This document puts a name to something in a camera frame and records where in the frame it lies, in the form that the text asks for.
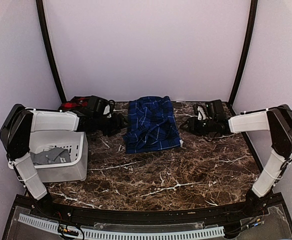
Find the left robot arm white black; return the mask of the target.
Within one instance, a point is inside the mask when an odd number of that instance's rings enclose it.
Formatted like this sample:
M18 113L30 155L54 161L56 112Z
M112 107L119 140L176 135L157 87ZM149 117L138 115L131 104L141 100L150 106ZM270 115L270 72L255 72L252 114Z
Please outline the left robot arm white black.
M87 134L111 137L128 126L114 112L115 102L98 96L76 96L58 110L12 107L0 129L9 167L46 218L57 213L45 183L84 181L88 167Z

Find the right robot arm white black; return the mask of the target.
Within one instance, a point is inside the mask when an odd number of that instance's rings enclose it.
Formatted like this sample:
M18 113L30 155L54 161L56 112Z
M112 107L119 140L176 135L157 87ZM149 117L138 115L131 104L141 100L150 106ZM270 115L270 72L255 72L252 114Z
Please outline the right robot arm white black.
M267 138L268 158L262 161L262 171L251 187L258 198L270 192L292 163L292 109L287 104L228 116L220 99L207 101L194 106L194 116L180 129L199 137L247 134L251 138L261 134Z

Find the blue plaid long sleeve shirt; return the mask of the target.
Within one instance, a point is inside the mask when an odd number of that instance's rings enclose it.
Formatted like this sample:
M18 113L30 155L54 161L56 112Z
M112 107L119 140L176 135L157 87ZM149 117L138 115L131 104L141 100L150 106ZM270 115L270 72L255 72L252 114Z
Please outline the blue plaid long sleeve shirt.
M129 102L125 152L138 154L181 147L169 96L145 96Z

